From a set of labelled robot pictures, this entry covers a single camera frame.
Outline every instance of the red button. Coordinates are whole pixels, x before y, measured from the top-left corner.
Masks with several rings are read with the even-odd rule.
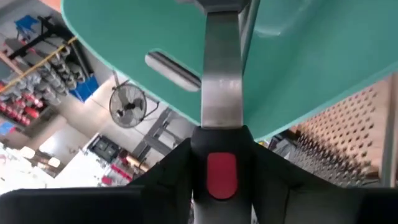
[[[228,152],[214,152],[207,157],[207,191],[217,199],[232,197],[238,189],[236,157]]]

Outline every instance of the pegboard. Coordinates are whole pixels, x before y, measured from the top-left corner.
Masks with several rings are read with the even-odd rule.
[[[391,77],[299,125],[292,162],[336,185],[355,186],[381,169]]]

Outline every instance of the red release button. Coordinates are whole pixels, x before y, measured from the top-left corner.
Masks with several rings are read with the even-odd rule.
[[[228,152],[214,152],[207,156],[207,191],[214,198],[232,197],[238,188],[236,158]]]

